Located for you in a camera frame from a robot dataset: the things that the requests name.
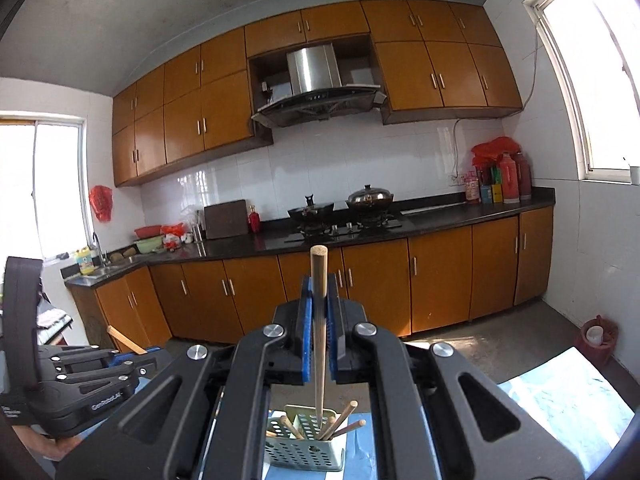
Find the cutting board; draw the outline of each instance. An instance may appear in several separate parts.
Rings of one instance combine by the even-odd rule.
[[[234,200],[204,208],[207,240],[245,235],[249,232],[246,200]]]

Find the red bowl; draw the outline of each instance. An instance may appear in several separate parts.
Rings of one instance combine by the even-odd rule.
[[[143,240],[144,238],[151,238],[160,234],[160,225],[149,225],[147,227],[140,227],[135,230],[136,236]]]

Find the window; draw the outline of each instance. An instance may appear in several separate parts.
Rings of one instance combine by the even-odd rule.
[[[635,0],[527,0],[569,112],[587,177],[629,180],[640,166],[640,8]]]
[[[87,244],[80,124],[0,120],[0,282],[8,256]]]

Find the stainless steel hood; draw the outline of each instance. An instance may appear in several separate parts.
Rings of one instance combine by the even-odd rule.
[[[386,100],[379,85],[342,85],[331,44],[291,52],[287,65],[293,95],[263,106],[252,116],[268,128],[368,112]]]

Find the metal screw cap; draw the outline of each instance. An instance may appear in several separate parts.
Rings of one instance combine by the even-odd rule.
[[[444,341],[440,341],[432,346],[433,353],[438,357],[451,357],[453,355],[453,346]]]
[[[358,323],[356,325],[356,332],[360,335],[374,335],[377,331],[378,329],[373,323]]]
[[[270,325],[266,325],[262,329],[262,333],[267,337],[280,337],[282,334],[284,334],[284,329],[280,325],[273,323]]]
[[[207,356],[207,347],[203,345],[193,345],[187,350],[187,357],[194,361],[199,361]]]

